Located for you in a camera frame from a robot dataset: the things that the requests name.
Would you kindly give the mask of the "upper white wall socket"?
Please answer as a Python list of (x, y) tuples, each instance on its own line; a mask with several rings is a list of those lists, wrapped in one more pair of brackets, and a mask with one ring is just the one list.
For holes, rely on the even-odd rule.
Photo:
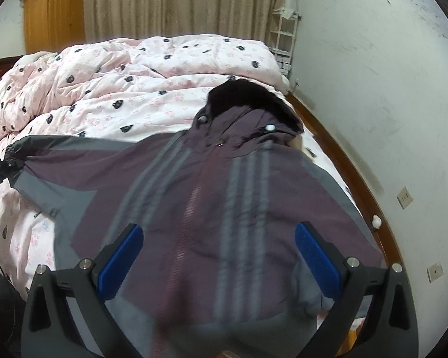
[(397, 201), (399, 202), (402, 209), (406, 209), (414, 201), (414, 198), (410, 194), (408, 188), (404, 187), (397, 194)]

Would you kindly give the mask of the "brown wooden bed frame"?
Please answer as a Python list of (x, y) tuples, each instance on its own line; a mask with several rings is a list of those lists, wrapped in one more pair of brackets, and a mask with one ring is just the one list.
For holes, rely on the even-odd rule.
[(300, 140), (304, 153), (316, 165), (330, 173), (355, 204), (386, 261), (388, 263), (403, 263), (401, 252), (390, 226), (355, 165), (301, 101), (291, 93), (286, 96), (286, 99), (303, 122), (304, 134)]

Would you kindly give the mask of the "purple grey hooded jacket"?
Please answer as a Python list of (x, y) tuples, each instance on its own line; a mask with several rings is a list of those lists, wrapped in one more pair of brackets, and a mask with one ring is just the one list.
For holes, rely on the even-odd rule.
[(338, 182), (291, 145), (303, 132), (245, 79), (208, 94), (189, 129), (135, 143), (27, 136), (10, 180), (55, 222), (55, 265), (73, 267), (135, 224), (139, 253), (107, 307), (120, 357), (295, 357), (332, 308), (295, 244), (304, 221), (344, 256), (383, 255)]

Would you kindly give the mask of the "beige curtain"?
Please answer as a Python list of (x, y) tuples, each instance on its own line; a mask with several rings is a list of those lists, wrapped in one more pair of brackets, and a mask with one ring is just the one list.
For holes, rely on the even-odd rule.
[(285, 0), (84, 0), (88, 41), (219, 34), (264, 41)]

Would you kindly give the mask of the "pink cat print duvet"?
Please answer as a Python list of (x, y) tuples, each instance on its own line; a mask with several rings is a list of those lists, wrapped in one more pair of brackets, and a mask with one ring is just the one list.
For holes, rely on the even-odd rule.
[[(19, 57), (0, 76), (0, 159), (33, 135), (135, 143), (191, 128), (209, 92), (246, 79), (284, 101), (290, 83), (260, 41), (219, 35), (77, 44)], [(54, 222), (0, 185), (0, 265), (26, 301), (34, 268), (54, 268)]]

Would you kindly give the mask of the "orange wooden wardrobe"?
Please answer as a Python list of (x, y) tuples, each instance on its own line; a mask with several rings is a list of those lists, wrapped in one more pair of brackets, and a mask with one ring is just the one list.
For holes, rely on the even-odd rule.
[(23, 31), (28, 54), (84, 44), (84, 0), (24, 0)]

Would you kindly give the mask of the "white wall socket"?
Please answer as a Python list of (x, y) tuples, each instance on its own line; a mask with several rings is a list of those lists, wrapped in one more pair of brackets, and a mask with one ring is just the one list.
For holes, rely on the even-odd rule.
[(430, 283), (433, 283), (443, 275), (444, 269), (441, 262), (434, 263), (427, 269), (427, 276)]
[(397, 201), (399, 202), (402, 209), (406, 209), (414, 201), (414, 198), (410, 194), (408, 188), (404, 187), (397, 194)]

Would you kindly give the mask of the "lower white wall socket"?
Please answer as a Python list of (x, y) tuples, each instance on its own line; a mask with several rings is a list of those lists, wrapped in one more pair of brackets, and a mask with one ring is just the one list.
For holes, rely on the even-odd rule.
[(433, 283), (443, 275), (444, 269), (441, 262), (434, 263), (427, 269), (427, 276), (430, 283)]

